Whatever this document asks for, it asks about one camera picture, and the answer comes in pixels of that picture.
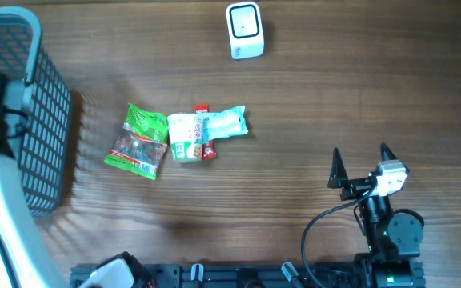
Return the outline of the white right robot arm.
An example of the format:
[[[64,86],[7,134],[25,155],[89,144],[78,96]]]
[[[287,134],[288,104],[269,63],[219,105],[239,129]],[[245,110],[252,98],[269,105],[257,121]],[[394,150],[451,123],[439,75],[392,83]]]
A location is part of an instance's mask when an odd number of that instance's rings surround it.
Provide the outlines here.
[[[381,161],[365,178],[348,178],[341,154],[333,151],[327,186],[340,189],[340,199],[356,201],[355,220],[366,237],[368,252],[354,257],[359,287],[425,287],[420,256],[423,217],[409,209],[393,209],[389,197],[405,186],[409,169],[387,144]]]

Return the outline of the green snack bag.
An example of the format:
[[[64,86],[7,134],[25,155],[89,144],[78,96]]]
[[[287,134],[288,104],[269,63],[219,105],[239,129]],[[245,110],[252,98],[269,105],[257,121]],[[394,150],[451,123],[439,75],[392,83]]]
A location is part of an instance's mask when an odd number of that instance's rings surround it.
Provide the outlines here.
[[[103,162],[155,180],[168,147],[166,116],[130,103],[117,140]]]

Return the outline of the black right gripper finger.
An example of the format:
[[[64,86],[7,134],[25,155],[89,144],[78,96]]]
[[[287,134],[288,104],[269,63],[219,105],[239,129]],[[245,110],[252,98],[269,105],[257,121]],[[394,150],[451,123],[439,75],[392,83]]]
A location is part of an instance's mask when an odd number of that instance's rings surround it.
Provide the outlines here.
[[[343,188],[347,185],[347,182],[348,176],[343,164],[342,156],[339,149],[335,147],[333,149],[332,166],[327,187],[330,189]]]
[[[380,154],[381,154],[382,161],[390,161],[390,160],[398,159],[385,142],[382,142],[380,145]]]

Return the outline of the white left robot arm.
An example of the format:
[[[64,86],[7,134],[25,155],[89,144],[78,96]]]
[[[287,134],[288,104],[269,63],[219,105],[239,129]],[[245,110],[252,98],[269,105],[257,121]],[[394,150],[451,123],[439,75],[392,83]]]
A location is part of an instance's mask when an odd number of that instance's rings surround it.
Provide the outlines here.
[[[11,147],[20,130],[9,132],[7,116],[23,116],[4,104],[8,79],[0,73],[0,287],[67,287],[24,199],[20,172]]]

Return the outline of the grey plastic shopping basket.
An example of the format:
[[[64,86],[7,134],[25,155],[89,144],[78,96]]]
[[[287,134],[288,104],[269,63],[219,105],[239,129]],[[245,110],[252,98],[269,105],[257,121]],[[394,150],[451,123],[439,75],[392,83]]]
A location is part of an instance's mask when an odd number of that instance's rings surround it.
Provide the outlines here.
[[[10,147],[33,217],[51,214],[62,197],[73,101],[42,44],[38,17],[20,6],[0,7],[0,73],[6,76]]]

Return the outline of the light blue snack packet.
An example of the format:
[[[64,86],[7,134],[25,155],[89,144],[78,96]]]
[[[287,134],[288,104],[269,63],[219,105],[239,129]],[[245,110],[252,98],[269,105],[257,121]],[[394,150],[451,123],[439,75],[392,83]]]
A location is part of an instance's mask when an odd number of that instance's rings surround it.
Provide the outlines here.
[[[246,107],[235,106],[218,113],[202,112],[202,136],[204,142],[248,134],[244,117]]]

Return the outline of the green instant noodle cup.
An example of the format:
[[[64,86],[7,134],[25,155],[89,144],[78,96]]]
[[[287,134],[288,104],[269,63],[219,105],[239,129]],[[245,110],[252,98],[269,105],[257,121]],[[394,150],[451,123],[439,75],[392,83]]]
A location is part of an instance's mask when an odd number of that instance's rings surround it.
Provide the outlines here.
[[[202,116],[200,114],[171,114],[167,120],[173,160],[182,163],[201,161]]]

